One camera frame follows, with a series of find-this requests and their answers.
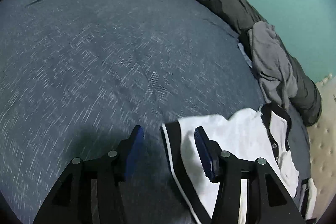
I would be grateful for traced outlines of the white polo shirt black trim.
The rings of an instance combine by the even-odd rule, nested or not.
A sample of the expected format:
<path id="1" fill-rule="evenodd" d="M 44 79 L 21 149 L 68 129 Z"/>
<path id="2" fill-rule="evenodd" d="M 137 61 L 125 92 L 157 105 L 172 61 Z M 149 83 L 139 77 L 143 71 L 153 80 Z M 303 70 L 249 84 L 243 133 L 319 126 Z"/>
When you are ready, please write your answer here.
<path id="1" fill-rule="evenodd" d="M 221 174 L 206 177 L 194 140 L 203 127 L 216 141 Z M 161 132 L 171 174 L 197 223 L 303 223 L 288 136 L 291 118 L 277 104 L 221 115 L 181 118 Z"/>

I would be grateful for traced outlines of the grey crumpled garment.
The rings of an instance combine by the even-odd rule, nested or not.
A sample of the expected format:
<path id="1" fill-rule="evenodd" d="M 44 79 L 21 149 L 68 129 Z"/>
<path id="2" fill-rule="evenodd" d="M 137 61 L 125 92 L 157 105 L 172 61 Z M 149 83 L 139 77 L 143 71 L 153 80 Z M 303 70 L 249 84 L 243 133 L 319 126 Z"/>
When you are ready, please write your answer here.
<path id="1" fill-rule="evenodd" d="M 248 39 L 252 68 L 257 73 L 266 103 L 273 102 L 288 109 L 298 86 L 292 64 L 280 45 L 275 27 L 266 22 L 257 22 L 248 30 Z"/>

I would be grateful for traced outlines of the blue patterned bed cover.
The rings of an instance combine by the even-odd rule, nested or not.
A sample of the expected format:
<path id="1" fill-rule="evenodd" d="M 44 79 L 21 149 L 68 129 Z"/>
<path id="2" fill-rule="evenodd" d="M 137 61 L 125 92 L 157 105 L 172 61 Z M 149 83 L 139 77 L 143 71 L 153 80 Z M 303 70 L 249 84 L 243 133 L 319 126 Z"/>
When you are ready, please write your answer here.
<path id="1" fill-rule="evenodd" d="M 1 2 L 1 193 L 15 222 L 33 222 L 71 159 L 106 154 L 139 124 L 127 221 L 193 223 L 161 124 L 263 103 L 237 33 L 195 0 Z"/>

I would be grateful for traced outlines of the cream tufted headboard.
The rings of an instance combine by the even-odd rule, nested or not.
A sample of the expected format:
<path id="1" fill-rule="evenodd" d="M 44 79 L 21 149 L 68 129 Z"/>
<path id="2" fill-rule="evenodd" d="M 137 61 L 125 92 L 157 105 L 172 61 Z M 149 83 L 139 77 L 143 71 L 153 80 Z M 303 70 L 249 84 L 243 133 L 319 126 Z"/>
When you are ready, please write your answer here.
<path id="1" fill-rule="evenodd" d="M 307 131 L 311 176 L 317 188 L 313 217 L 319 219 L 335 196 L 335 78 L 317 86 L 322 98 L 322 113 Z"/>

